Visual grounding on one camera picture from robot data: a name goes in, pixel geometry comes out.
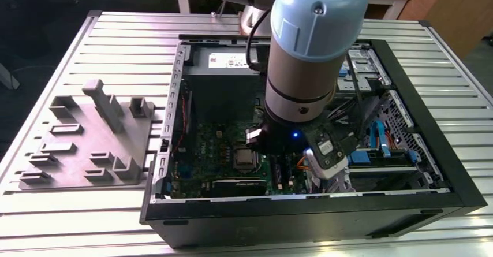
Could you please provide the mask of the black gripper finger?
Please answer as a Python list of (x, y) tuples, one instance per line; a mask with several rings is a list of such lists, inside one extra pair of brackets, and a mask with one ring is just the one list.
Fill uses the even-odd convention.
[(262, 128), (247, 128), (245, 130), (245, 145), (248, 148), (260, 148), (263, 144), (263, 129)]

